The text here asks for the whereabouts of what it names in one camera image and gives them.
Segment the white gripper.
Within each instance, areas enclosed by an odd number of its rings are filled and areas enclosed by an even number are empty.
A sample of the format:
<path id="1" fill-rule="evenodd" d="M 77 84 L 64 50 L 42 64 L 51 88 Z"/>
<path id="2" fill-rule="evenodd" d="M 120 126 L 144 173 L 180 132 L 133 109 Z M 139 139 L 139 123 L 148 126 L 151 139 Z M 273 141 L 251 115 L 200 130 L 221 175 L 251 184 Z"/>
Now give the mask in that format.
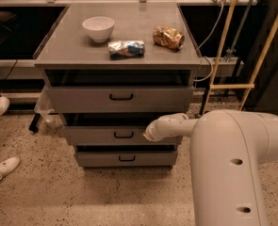
<path id="1" fill-rule="evenodd" d="M 157 121 L 152 121 L 145 129 L 143 133 L 144 137 L 152 142 L 160 141 L 163 139 L 157 130 Z"/>

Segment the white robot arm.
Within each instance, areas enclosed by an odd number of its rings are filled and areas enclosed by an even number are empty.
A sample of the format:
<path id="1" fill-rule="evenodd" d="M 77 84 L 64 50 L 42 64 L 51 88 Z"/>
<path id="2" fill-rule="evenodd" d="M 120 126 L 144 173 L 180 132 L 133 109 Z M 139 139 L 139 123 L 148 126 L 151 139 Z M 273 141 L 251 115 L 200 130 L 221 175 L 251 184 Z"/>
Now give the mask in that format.
<path id="1" fill-rule="evenodd" d="M 213 110 L 152 121 L 144 136 L 190 138 L 196 226 L 270 226 L 258 166 L 278 160 L 278 116 Z"/>

